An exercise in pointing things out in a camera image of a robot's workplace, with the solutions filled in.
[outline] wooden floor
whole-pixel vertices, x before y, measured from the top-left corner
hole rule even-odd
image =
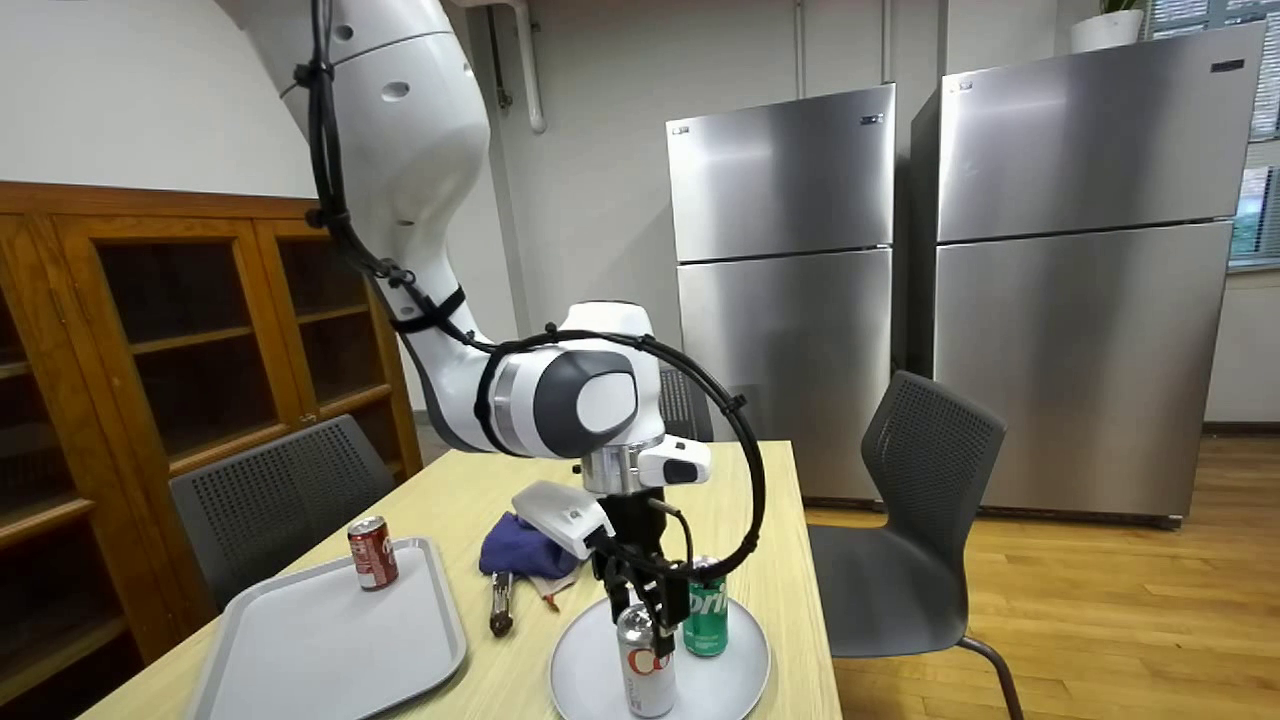
[[[877,525],[807,512],[811,525]],[[1280,716],[1280,436],[1206,436],[1180,533],[981,520],[970,633],[1027,716]],[[842,716],[1002,716],[981,656],[838,661]]]

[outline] refrigerator door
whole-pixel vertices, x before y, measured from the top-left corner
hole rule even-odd
[[[681,258],[890,240],[890,89],[668,124]]]
[[[759,439],[797,442],[805,497],[877,500],[858,436],[889,386],[889,294],[889,247],[681,263],[689,356]]]
[[[1228,220],[1259,42],[1246,25],[948,77],[936,240]]]
[[[936,379],[1007,428],[983,502],[1184,517],[1228,223],[936,252]]]

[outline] table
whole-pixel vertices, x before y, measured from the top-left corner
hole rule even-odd
[[[770,680],[763,699],[756,704],[756,716],[838,716],[792,447],[763,442],[763,467],[763,537],[756,556],[734,577],[726,577],[726,594],[751,607],[770,644]],[[554,614],[537,598],[526,582],[518,582],[517,633],[506,639],[490,639],[487,581],[475,566],[484,533],[533,478],[576,483],[570,462],[564,461],[449,453],[370,506],[389,517],[394,540],[436,540],[467,633],[467,667],[461,672],[461,680],[408,704],[405,716],[554,716],[546,693],[551,648],[587,602],[604,598],[604,586],[592,581],[592,571],[583,571],[576,586],[554,594]],[[731,442],[716,442],[710,478],[700,489],[673,489],[668,500],[683,506],[700,550],[725,556],[749,527],[749,462]],[[348,556],[345,533],[327,537],[285,571],[341,556]],[[217,644],[220,619],[204,625],[179,648],[118,684],[89,716],[184,716]]]

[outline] gray chair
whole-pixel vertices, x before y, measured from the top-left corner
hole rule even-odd
[[[858,447],[889,525],[811,527],[811,556],[833,656],[966,648],[992,661],[1007,716],[1025,716],[1002,656],[966,637],[964,540],[999,442],[987,411],[895,370]]]
[[[351,416],[312,422],[172,478],[204,586],[229,602],[392,489]]]

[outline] white tray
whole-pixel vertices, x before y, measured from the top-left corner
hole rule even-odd
[[[759,704],[770,656],[763,628],[726,598],[726,648],[700,661],[677,648],[677,708],[665,720],[745,720]],[[551,699],[564,720],[619,720],[627,713],[625,662],[608,602],[592,602],[569,625],[551,656]]]
[[[392,550],[399,581],[379,592],[361,592],[351,561],[241,592],[191,716],[348,720],[461,672],[467,639],[436,549],[414,537]]]

